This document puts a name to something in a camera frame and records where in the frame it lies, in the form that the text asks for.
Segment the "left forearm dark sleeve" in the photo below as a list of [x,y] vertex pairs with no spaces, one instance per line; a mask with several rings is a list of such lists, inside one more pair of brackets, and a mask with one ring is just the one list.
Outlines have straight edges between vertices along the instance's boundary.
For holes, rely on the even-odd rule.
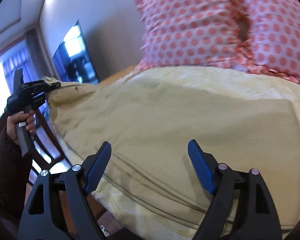
[[21,155],[3,129],[0,135],[0,239],[16,239],[25,205],[32,154]]

